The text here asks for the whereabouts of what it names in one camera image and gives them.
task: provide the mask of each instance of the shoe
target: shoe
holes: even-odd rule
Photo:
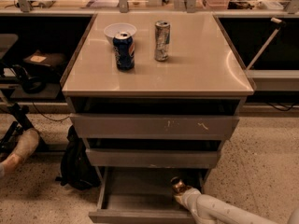
[[[12,153],[26,161],[35,152],[39,144],[39,137],[39,132],[34,128],[30,128],[21,135]]]

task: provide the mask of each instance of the drawer front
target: drawer front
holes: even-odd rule
[[[229,139],[237,116],[164,116],[72,114],[82,138]]]
[[[186,212],[110,211],[90,212],[93,223],[110,224],[194,224],[191,214]]]
[[[93,166],[148,168],[215,168],[219,152],[172,150],[87,149]]]

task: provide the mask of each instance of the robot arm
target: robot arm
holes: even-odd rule
[[[171,180],[174,198],[188,209],[196,224],[277,224],[266,218],[225,203],[217,198],[202,194],[198,189],[187,186],[179,177]],[[299,208],[292,212],[288,224],[299,223]]]
[[[188,189],[181,196],[181,204],[192,213],[196,224],[277,224],[243,209],[232,206],[198,189]]]

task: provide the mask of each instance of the drawer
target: drawer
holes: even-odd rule
[[[72,114],[81,138],[226,140],[238,116]]]
[[[86,150],[93,166],[149,167],[149,168],[215,168],[220,152],[195,152],[173,150],[127,150],[101,149]]]
[[[90,212],[94,223],[193,224],[189,211],[172,196],[170,180],[180,176],[200,189],[206,170],[108,168],[98,202]]]

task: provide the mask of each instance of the soda can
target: soda can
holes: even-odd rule
[[[135,66],[135,44],[128,32],[118,32],[113,38],[116,65],[119,70],[130,70]]]
[[[170,39],[170,22],[156,21],[156,49],[155,59],[159,62],[166,61],[168,58],[168,47]]]

